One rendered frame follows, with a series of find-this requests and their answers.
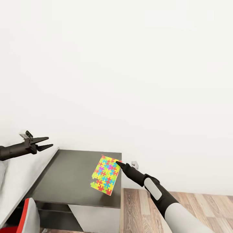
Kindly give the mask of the jigsaw puzzle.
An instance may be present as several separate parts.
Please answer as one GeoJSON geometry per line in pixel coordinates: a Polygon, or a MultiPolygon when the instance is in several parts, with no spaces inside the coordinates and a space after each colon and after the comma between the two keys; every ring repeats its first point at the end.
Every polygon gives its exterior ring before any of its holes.
{"type": "Polygon", "coordinates": [[[102,156],[97,165],[92,178],[97,178],[97,183],[91,183],[91,187],[111,196],[116,182],[120,166],[116,163],[117,159],[102,156]]]}

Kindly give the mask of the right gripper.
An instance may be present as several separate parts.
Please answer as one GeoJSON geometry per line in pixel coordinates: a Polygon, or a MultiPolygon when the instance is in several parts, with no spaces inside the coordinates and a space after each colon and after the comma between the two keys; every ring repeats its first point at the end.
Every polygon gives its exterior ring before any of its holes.
{"type": "Polygon", "coordinates": [[[136,176],[139,173],[138,170],[136,170],[135,168],[131,167],[129,165],[129,163],[124,164],[121,161],[116,161],[116,163],[122,168],[122,171],[124,172],[124,174],[131,180],[133,180],[135,182],[136,176]]]}

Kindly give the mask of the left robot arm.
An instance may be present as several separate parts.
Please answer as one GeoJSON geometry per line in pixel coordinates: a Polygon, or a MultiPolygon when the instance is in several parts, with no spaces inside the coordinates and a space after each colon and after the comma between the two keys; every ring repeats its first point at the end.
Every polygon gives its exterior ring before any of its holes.
{"type": "Polygon", "coordinates": [[[25,129],[22,129],[19,132],[19,135],[22,137],[22,143],[11,145],[9,147],[0,146],[0,161],[5,161],[30,153],[34,155],[37,154],[37,151],[41,152],[53,146],[53,144],[43,146],[36,145],[36,143],[45,141],[49,139],[49,137],[33,138],[33,135],[25,129]]]}

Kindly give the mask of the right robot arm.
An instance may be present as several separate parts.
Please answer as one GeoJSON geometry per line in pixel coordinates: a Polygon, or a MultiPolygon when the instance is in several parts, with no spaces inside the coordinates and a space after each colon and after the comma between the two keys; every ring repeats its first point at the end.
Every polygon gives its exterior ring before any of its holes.
{"type": "Polygon", "coordinates": [[[189,213],[155,177],[142,174],[138,171],[137,161],[124,164],[121,161],[116,163],[122,168],[124,174],[141,187],[150,192],[150,197],[162,217],[165,219],[172,233],[214,233],[213,230],[201,223],[196,217],[189,213]]]}

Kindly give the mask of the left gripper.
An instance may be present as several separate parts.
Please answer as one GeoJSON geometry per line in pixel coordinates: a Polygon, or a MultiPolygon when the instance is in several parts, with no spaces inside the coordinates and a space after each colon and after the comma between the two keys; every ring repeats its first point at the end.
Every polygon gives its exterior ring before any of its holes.
{"type": "Polygon", "coordinates": [[[49,139],[49,137],[40,137],[40,138],[26,138],[25,142],[19,143],[16,145],[10,146],[10,155],[12,158],[23,156],[26,154],[37,154],[37,151],[41,152],[49,147],[52,147],[53,144],[38,146],[36,143],[42,142],[49,139]]]}

